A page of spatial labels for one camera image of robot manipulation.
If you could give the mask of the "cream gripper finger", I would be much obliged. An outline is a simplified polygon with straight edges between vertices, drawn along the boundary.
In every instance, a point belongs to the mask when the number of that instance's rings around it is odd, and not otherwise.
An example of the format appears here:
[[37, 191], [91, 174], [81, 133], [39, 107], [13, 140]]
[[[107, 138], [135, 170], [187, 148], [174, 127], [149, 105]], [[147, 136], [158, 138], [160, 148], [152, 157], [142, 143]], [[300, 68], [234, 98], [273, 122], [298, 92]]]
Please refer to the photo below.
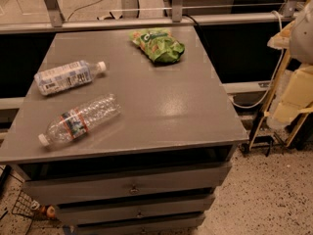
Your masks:
[[269, 39], [267, 46], [277, 50], [288, 49], [293, 25], [294, 22], [288, 23], [280, 32]]
[[301, 66], [291, 75], [272, 117], [279, 123], [290, 124], [299, 115], [299, 111], [312, 102], [313, 66]]

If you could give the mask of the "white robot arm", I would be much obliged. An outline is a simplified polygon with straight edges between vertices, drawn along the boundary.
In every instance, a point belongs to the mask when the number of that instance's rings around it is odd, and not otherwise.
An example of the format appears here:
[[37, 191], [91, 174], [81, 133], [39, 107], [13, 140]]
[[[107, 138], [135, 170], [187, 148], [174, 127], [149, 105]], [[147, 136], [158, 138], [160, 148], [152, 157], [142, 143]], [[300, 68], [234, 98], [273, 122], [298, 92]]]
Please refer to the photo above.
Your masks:
[[288, 26], [267, 43], [274, 49], [289, 49], [291, 57], [301, 62], [291, 74], [283, 94], [274, 99], [270, 107], [267, 124], [273, 129], [290, 125], [302, 109], [313, 102], [313, 1], [299, 12]]

